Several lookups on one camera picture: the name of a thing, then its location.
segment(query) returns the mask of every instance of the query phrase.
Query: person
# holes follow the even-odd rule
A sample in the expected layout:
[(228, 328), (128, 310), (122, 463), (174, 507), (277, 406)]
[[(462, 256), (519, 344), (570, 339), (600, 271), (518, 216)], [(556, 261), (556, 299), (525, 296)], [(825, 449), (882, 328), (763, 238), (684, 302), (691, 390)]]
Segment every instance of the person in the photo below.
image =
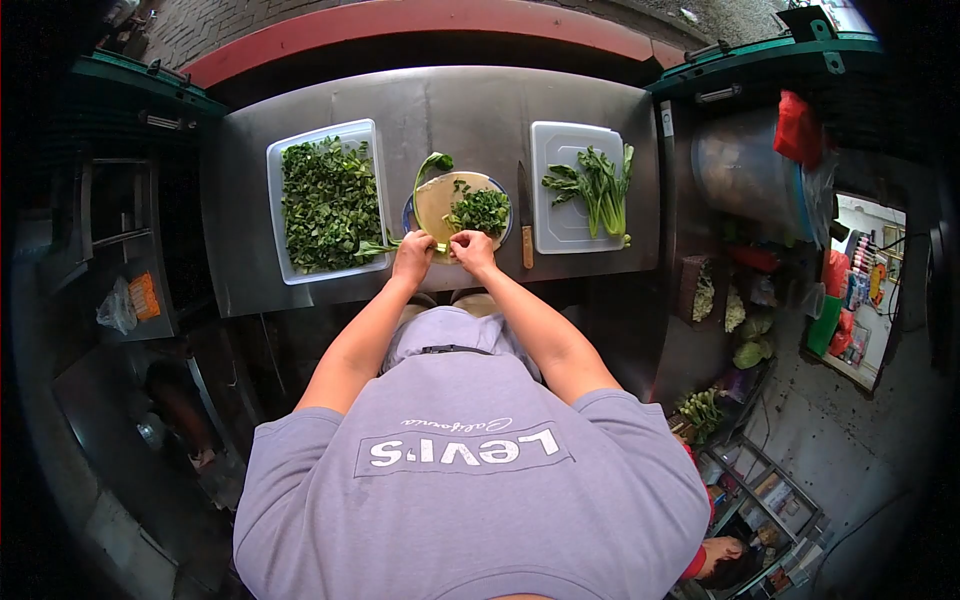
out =
[(477, 231), (450, 252), (499, 312), (439, 306), (396, 327), (433, 246), (403, 238), (294, 412), (257, 427), (242, 581), (261, 600), (660, 600), (710, 513), (660, 406), (623, 391)]
[[(701, 548), (703, 560), (693, 575), (701, 588), (730, 589), (747, 583), (760, 571), (760, 552), (733, 536), (707, 538)], [(691, 566), (700, 561), (701, 553), (697, 557)]]
[[(696, 464), (693, 450), (686, 439), (676, 433), (673, 434), (673, 437), (684, 447), (684, 452), (690, 457), (690, 460)], [(707, 501), (710, 503), (709, 522), (713, 522), (713, 498), (707, 491), (706, 484), (704, 484), (704, 491), (707, 494)], [(756, 575), (759, 571), (758, 555), (757, 550), (733, 536), (706, 538), (700, 544), (700, 549), (697, 550), (696, 556), (690, 561), (680, 579), (695, 579), (700, 587), (705, 589), (729, 589), (738, 584), (746, 583), (749, 577)]]

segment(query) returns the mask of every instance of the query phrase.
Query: orange bag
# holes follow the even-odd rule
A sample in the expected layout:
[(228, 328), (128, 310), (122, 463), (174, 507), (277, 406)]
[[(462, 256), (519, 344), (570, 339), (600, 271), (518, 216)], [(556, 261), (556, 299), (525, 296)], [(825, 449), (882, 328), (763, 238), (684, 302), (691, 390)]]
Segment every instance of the orange bag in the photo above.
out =
[(843, 298), (840, 292), (844, 288), (847, 279), (847, 271), (850, 270), (850, 259), (847, 255), (836, 250), (830, 251), (830, 260), (824, 269), (821, 280), (827, 286), (827, 295), (834, 298)]

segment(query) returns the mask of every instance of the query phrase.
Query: stainless steel counter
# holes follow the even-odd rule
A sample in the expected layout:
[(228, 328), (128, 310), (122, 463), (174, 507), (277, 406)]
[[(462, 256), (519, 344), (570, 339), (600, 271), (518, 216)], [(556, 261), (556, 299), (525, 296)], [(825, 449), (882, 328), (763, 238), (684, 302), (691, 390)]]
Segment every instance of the stainless steel counter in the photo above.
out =
[[(318, 84), (229, 115), (204, 142), (204, 235), (224, 317), (367, 300), (390, 270), (288, 286), (280, 277), (266, 184), (269, 144), (335, 123), (371, 118), (384, 160), (388, 226), (402, 231), (401, 211), (420, 163), (450, 154), (457, 169), (499, 181), (515, 203), (516, 162), (529, 168), (530, 124), (569, 121), (609, 127), (635, 146), (627, 196), (632, 246), (618, 252), (536, 254), (523, 269), (519, 228), (497, 251), (517, 281), (653, 270), (660, 246), (657, 129), (650, 94), (588, 77), (485, 66), (403, 69)], [(459, 265), (434, 265), (422, 291), (475, 285)]]

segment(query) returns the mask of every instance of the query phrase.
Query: lid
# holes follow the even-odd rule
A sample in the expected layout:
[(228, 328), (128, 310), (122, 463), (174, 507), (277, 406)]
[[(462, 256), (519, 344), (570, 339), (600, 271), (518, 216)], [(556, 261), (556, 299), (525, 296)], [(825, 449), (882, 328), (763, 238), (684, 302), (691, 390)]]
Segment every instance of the lid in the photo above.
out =
[(530, 189), (533, 191), (534, 240), (541, 254), (604, 252), (623, 248), (623, 237), (611, 238), (601, 224), (597, 236), (590, 237), (587, 207), (581, 198), (553, 206), (557, 192), (543, 187), (540, 181), (550, 174), (547, 165), (566, 164), (577, 171), (584, 168), (577, 153), (587, 146), (607, 155), (620, 175), (623, 166), (623, 140), (613, 130), (557, 121), (535, 121), (530, 126), (530, 148), (533, 168)]

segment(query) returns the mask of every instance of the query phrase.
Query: large plastic container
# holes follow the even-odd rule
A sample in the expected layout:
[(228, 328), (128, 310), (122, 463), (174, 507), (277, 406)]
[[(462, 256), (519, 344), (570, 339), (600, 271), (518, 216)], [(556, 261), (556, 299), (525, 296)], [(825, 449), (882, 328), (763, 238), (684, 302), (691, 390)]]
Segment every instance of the large plastic container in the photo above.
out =
[(587, 146), (602, 152), (616, 165), (614, 171), (620, 176), (623, 168), (623, 140), (620, 134), (605, 127), (535, 121), (530, 126), (530, 148), (533, 168), (534, 243), (541, 254), (569, 254), (580, 252), (604, 252), (623, 248), (623, 236), (610, 237), (603, 223), (599, 224), (597, 236), (590, 237), (587, 206), (579, 196), (569, 202), (553, 206), (557, 192), (540, 185), (544, 175), (550, 175), (547, 165), (567, 164), (583, 171), (577, 162), (577, 153)]
[(777, 120), (765, 108), (705, 123), (691, 146), (693, 177), (710, 207), (810, 241), (800, 165), (774, 150)]
[(383, 237), (381, 243), (384, 246), (387, 244), (387, 222), (383, 214), (385, 199), (383, 186), (381, 184), (383, 177), (380, 166), (383, 164), (383, 160), (377, 149), (376, 125), (372, 119), (340, 123), (338, 125), (331, 125), (323, 129), (281, 139), (267, 147), (267, 189), (270, 195), (270, 219), (274, 225), (276, 257), (280, 261), (280, 274), (283, 276), (283, 282), (287, 285), (299, 285), (301, 283), (310, 283), (311, 281), (323, 281), (336, 277), (381, 271), (390, 265), (391, 256), (389, 254), (380, 254), (371, 262), (360, 267), (304, 274), (296, 269), (293, 263), (290, 262), (290, 254), (287, 252), (287, 236), (284, 230), (283, 204), (281, 202), (283, 198), (283, 150), (289, 146), (302, 144), (303, 142), (320, 142), (326, 137), (336, 137), (338, 135), (346, 151), (359, 148), (362, 142), (367, 142), (367, 156), (373, 159), (373, 175), (376, 177), (376, 201), (380, 211), (380, 234)]

